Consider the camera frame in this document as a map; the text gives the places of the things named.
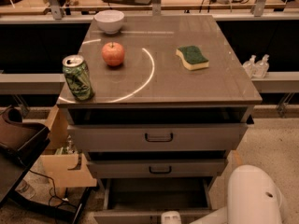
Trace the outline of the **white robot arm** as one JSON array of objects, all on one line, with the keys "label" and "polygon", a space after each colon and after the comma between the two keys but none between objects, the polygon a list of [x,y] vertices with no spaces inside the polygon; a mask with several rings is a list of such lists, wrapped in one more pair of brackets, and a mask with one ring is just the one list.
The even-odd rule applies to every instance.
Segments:
[{"label": "white robot arm", "polygon": [[288,204],[268,173],[240,165],[229,177],[226,206],[189,224],[288,224]]}]

